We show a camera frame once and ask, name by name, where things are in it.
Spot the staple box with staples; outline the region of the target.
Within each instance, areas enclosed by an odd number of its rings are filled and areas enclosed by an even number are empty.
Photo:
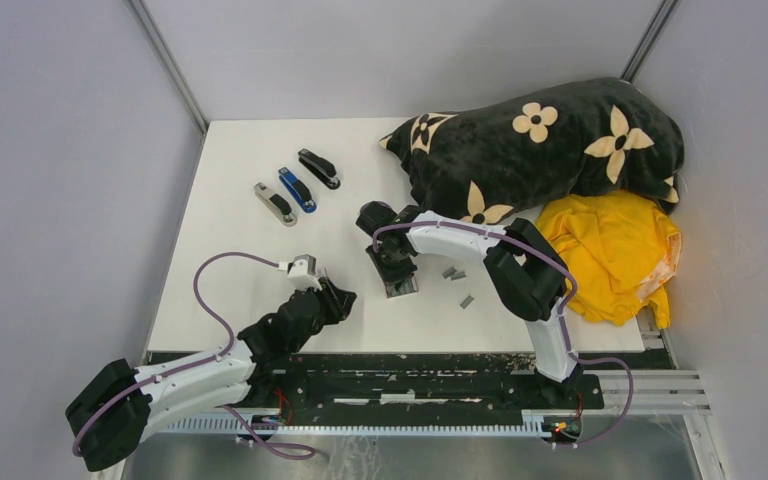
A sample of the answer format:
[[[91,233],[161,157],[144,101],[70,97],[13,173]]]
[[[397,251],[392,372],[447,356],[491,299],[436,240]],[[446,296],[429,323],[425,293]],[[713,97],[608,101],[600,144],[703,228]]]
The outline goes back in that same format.
[[[410,276],[404,280],[388,283],[385,286],[385,291],[387,298],[391,299],[417,293],[419,291],[419,287],[416,278],[414,276]]]

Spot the black stapler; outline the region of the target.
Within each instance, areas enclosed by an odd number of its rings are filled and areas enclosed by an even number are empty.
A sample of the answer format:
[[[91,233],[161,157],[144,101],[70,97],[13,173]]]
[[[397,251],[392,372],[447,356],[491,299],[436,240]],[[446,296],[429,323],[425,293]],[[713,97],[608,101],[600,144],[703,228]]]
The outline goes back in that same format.
[[[337,190],[340,188],[341,181],[338,177],[337,169],[327,159],[308,149],[301,149],[298,151],[298,161],[328,189]]]

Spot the blue stapler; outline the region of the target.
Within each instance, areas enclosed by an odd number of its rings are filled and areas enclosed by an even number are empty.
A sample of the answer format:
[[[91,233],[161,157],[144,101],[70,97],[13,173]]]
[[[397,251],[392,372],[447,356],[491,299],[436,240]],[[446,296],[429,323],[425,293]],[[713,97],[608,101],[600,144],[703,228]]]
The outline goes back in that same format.
[[[317,203],[314,200],[307,185],[297,178],[297,176],[287,167],[281,167],[278,170],[278,177],[281,184],[285,187],[291,197],[296,201],[301,210],[305,213],[313,213],[317,209]]]

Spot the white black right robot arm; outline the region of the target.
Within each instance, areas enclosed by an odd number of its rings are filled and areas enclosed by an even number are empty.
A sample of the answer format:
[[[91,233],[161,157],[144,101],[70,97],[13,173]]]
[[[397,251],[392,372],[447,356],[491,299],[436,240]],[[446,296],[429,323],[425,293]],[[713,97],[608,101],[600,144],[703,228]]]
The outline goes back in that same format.
[[[504,307],[526,324],[536,355],[540,400],[562,408],[578,393],[580,368],[562,319],[571,274],[534,224],[479,225],[408,206],[395,212],[373,201],[356,225],[370,236],[366,252],[388,296],[418,289],[413,261],[437,255],[482,266]]]

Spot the beige stapler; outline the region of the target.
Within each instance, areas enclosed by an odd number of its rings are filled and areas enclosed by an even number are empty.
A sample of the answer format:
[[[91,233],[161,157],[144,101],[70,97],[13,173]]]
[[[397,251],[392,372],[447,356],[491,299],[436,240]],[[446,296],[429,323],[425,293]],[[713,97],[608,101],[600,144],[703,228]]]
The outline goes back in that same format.
[[[280,194],[262,182],[256,183],[253,191],[256,197],[284,226],[292,227],[297,223],[297,217],[290,203]]]

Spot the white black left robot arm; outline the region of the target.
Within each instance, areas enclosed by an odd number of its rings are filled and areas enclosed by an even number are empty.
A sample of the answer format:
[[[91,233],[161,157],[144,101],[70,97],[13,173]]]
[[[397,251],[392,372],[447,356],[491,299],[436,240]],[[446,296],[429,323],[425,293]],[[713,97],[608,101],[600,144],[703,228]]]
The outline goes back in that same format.
[[[269,364],[299,352],[351,313],[356,293],[327,278],[319,284],[295,291],[230,344],[161,364],[131,367],[118,359],[105,365],[66,408],[74,455],[88,471],[102,471],[179,420],[244,400],[267,404],[275,391]]]

